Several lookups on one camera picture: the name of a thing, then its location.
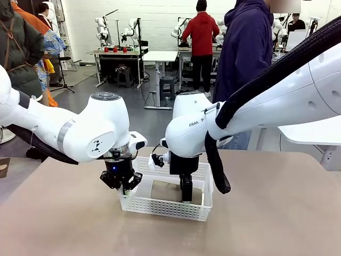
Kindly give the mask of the white standing desk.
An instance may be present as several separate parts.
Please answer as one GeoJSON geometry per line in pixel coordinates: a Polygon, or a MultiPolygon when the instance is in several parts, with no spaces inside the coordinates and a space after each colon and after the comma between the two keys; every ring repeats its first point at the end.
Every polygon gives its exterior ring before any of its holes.
{"type": "Polygon", "coordinates": [[[167,62],[174,62],[178,56],[178,51],[149,51],[143,56],[144,62],[154,62],[155,63],[155,74],[156,74],[156,85],[155,93],[156,100],[154,106],[145,106],[145,109],[155,109],[155,110],[172,110],[172,107],[163,107],[160,105],[160,75],[165,74],[165,65],[167,62]]]}

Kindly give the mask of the person in navy hoodie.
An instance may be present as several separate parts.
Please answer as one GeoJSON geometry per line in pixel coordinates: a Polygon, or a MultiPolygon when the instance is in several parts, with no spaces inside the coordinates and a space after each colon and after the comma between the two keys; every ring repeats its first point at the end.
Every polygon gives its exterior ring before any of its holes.
{"type": "Polygon", "coordinates": [[[220,54],[213,102],[226,101],[271,64],[271,0],[236,0],[224,16],[226,34],[220,54]]]}

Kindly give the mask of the black microphone stand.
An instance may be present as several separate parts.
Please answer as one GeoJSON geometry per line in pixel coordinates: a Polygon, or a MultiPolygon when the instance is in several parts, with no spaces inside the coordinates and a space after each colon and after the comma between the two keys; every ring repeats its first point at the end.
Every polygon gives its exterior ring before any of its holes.
{"type": "Polygon", "coordinates": [[[59,87],[56,87],[55,89],[50,90],[50,92],[58,91],[61,89],[66,89],[66,90],[70,91],[71,93],[75,93],[75,91],[71,89],[73,86],[69,86],[66,84],[63,69],[62,69],[62,64],[61,64],[62,61],[69,61],[69,60],[71,60],[71,57],[61,57],[60,55],[58,55],[58,61],[59,61],[59,66],[60,66],[60,74],[62,75],[63,84],[62,84],[62,86],[59,86],[59,87]]]}

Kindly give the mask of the black tripod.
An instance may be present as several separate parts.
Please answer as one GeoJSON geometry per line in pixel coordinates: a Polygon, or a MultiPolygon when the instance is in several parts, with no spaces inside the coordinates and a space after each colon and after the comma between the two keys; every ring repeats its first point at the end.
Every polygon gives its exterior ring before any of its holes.
{"type": "Polygon", "coordinates": [[[320,17],[310,17],[306,38],[311,36],[317,30],[320,19],[320,17]]]}

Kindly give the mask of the mannequin in orange blue clothes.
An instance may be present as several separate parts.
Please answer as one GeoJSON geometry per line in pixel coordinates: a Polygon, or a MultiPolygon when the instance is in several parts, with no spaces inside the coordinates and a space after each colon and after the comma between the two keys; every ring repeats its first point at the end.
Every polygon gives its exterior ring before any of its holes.
{"type": "Polygon", "coordinates": [[[61,38],[51,30],[46,24],[39,20],[33,14],[30,14],[23,9],[19,8],[16,0],[11,0],[14,11],[21,15],[23,19],[33,26],[38,32],[43,35],[44,39],[44,56],[37,64],[34,65],[34,69],[38,75],[40,85],[42,88],[42,104],[49,107],[57,107],[57,102],[52,98],[48,89],[48,75],[55,73],[56,68],[50,62],[50,59],[56,57],[61,51],[64,50],[65,43],[61,38]]]}

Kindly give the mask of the white monitor back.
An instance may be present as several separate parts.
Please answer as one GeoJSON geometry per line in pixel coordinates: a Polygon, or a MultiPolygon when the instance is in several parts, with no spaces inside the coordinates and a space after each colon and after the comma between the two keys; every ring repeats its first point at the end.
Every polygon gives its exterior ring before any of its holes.
{"type": "Polygon", "coordinates": [[[289,33],[285,51],[289,52],[306,38],[306,30],[295,30],[289,33]]]}

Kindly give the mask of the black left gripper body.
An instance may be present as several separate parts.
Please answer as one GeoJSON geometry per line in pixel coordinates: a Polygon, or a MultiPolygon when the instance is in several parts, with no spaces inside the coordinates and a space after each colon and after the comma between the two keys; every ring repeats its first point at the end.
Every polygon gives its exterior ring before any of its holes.
{"type": "Polygon", "coordinates": [[[129,180],[134,174],[131,160],[121,160],[116,162],[104,161],[106,166],[106,172],[113,175],[120,176],[122,184],[124,180],[129,180]]]}

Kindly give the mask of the white perforated plastic basket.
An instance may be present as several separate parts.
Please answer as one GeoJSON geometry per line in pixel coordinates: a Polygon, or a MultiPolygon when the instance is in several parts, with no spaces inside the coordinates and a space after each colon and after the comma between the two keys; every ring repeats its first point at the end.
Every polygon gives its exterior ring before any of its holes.
{"type": "Polygon", "coordinates": [[[193,188],[201,195],[200,204],[174,202],[152,198],[152,185],[162,181],[179,185],[178,176],[169,173],[169,166],[150,169],[147,157],[137,157],[133,160],[133,168],[143,174],[142,181],[133,190],[119,190],[121,208],[124,211],[160,215],[172,218],[206,221],[213,206],[213,177],[207,163],[199,163],[197,172],[192,174],[193,188]]]}

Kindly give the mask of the person in black top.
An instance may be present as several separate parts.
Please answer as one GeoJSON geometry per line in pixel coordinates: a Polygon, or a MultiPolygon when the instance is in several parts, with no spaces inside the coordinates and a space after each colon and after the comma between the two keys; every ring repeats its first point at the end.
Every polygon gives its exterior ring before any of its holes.
{"type": "Polygon", "coordinates": [[[305,22],[299,18],[299,13],[292,14],[292,21],[288,23],[288,32],[295,30],[305,30],[305,22]]]}

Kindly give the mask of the dark grey stool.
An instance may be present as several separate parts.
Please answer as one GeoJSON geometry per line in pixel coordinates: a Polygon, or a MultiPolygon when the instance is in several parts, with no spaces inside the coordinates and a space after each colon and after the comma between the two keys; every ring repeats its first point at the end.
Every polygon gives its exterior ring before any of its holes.
{"type": "Polygon", "coordinates": [[[116,69],[117,86],[130,88],[133,82],[133,76],[130,67],[120,66],[116,69]]]}

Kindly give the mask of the white round stand base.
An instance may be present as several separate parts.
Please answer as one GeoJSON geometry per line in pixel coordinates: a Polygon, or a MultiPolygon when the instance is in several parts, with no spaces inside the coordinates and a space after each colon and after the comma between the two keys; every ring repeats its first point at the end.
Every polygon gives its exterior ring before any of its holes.
{"type": "Polygon", "coordinates": [[[15,136],[16,135],[9,129],[0,126],[0,145],[9,142],[10,140],[14,139],[15,136]]]}

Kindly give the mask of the black fabric heap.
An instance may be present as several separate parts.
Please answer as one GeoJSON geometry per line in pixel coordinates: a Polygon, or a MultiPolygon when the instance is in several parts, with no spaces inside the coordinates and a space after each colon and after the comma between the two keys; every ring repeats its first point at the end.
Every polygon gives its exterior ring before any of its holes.
{"type": "Polygon", "coordinates": [[[38,149],[32,147],[26,151],[26,156],[31,159],[40,160],[41,162],[44,162],[48,156],[42,152],[40,152],[38,149]]]}

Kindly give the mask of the person in maroon top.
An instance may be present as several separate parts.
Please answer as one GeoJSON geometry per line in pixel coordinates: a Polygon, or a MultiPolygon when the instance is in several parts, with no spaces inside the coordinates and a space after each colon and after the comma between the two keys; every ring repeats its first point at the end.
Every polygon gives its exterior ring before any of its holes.
{"type": "MultiPolygon", "coordinates": [[[[40,19],[43,23],[45,23],[51,30],[52,28],[52,22],[49,21],[47,18],[48,13],[49,13],[49,6],[46,3],[39,3],[38,4],[38,19],[40,19]]],[[[58,58],[52,58],[50,59],[50,62],[52,63],[54,67],[55,73],[50,74],[50,87],[59,87],[62,86],[60,83],[62,80],[62,76],[60,74],[60,66],[59,66],[59,61],[58,58]]]]}

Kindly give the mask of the white side table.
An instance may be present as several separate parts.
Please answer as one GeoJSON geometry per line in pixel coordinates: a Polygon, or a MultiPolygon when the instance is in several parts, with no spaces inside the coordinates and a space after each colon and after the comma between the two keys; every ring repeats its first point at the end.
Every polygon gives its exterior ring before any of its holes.
{"type": "Polygon", "coordinates": [[[341,115],[316,122],[280,126],[286,139],[299,145],[324,146],[320,164],[341,171],[341,115]]]}

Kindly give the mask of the grey plastic step stool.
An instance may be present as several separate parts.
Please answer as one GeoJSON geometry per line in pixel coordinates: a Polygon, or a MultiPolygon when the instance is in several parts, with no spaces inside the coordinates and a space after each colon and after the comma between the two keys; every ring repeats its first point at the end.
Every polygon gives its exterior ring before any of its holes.
{"type": "Polygon", "coordinates": [[[163,76],[159,80],[160,99],[164,100],[165,97],[170,97],[175,100],[175,82],[172,76],[163,76]]]}

